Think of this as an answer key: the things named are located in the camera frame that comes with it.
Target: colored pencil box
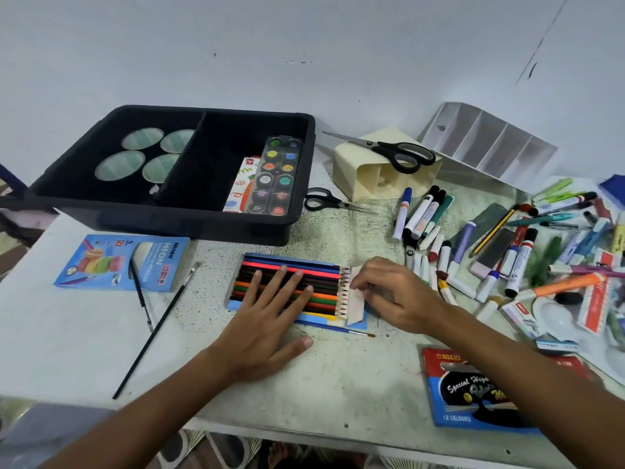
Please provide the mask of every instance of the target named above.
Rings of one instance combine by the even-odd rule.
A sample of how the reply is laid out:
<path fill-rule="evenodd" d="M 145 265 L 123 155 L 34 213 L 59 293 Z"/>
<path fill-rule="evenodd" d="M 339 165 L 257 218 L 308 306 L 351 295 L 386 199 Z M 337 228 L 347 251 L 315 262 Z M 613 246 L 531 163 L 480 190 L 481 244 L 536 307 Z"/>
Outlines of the colored pencil box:
<path fill-rule="evenodd" d="M 242 256 L 232 277 L 232 283 L 226 295 L 226 307 L 230 310 L 239 309 L 254 271 L 257 269 L 262 271 L 261 287 L 264 289 L 282 265 L 288 267 L 285 280 L 297 270 L 301 269 L 304 272 L 296 294 L 301 294 L 301 291 L 309 284 L 314 287 L 311 300 L 296 322 L 327 324 L 356 330 L 367 329 L 369 313 L 366 310 L 367 305 L 363 293 L 349 289 L 351 278 L 360 271 L 359 266 L 349 268 L 322 261 L 246 253 Z"/>

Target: person's right hand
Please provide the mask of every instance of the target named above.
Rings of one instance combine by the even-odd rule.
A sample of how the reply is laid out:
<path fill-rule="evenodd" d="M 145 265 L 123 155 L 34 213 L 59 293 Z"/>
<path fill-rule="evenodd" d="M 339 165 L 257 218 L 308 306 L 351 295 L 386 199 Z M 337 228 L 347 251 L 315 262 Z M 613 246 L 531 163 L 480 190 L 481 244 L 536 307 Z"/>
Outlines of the person's right hand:
<path fill-rule="evenodd" d="M 393 303 L 374 291 L 382 286 L 393 292 Z M 403 265 L 379 256 L 367 260 L 350 284 L 363 291 L 364 299 L 387 323 L 414 334 L 432 335 L 435 322 L 449 307 L 441 296 Z"/>

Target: hand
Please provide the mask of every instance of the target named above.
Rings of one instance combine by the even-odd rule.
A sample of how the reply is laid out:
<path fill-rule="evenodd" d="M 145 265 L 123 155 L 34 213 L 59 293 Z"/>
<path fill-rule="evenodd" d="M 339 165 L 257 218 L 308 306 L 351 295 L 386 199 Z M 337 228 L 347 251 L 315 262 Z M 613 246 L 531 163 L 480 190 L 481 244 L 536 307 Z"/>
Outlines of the hand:
<path fill-rule="evenodd" d="M 207 348 L 216 354 L 218 362 L 226 366 L 231 382 L 258 380 L 276 373 L 287 363 L 313 345 L 313 339 L 303 337 L 281 348 L 281 340 L 313 295 L 308 286 L 291 306 L 280 311 L 290 299 L 302 279 L 297 271 L 280 289 L 286 267 L 280 267 L 261 296 L 256 292 L 262 272 L 256 271 L 247 289 L 241 307 L 221 333 Z"/>
<path fill-rule="evenodd" d="M 374 291 L 375 285 L 392 291 L 394 302 Z M 379 256 L 365 262 L 350 288 L 363 291 L 364 299 L 387 323 L 413 334 L 433 335 L 436 321 L 449 307 L 411 270 Z"/>

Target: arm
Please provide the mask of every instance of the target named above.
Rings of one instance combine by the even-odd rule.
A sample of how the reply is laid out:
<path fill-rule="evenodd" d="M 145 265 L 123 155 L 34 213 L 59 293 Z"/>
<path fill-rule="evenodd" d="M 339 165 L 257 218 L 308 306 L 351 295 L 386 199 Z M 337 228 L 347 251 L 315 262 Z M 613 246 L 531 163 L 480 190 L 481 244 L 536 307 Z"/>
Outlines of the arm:
<path fill-rule="evenodd" d="M 42 467 L 145 467 L 168 437 L 231 384 L 271 375 L 312 343 L 300 338 L 281 347 L 281 339 L 310 299 L 311 287 L 283 313 L 280 310 L 301 280 L 296 273 L 280 289 L 283 267 L 261 296 L 257 271 L 243 303 L 221 336 L 171 377 L 138 397 L 104 423 L 61 450 Z"/>
<path fill-rule="evenodd" d="M 372 285 L 394 293 L 394 303 Z M 516 406 L 579 468 L 622 467 L 625 402 L 526 345 L 445 303 L 408 268 L 369 260 L 352 281 L 389 323 L 424 333 L 459 352 L 495 382 Z"/>

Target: pen holder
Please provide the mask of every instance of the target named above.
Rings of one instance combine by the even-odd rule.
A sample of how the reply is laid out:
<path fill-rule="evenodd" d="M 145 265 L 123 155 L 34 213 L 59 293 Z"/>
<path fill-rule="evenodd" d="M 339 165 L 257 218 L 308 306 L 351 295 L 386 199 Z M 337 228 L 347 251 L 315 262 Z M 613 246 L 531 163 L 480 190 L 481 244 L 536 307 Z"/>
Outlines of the pen holder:
<path fill-rule="evenodd" d="M 388 143 L 418 143 L 396 128 L 384 128 L 361 138 Z M 412 188 L 413 197 L 423 196 L 442 165 L 442 159 L 437 155 L 433 165 L 421 165 L 416 173 L 404 174 L 397 171 L 387 158 L 363 146 L 342 143 L 334 152 L 332 180 L 350 201 L 395 199 L 402 196 L 405 188 Z"/>

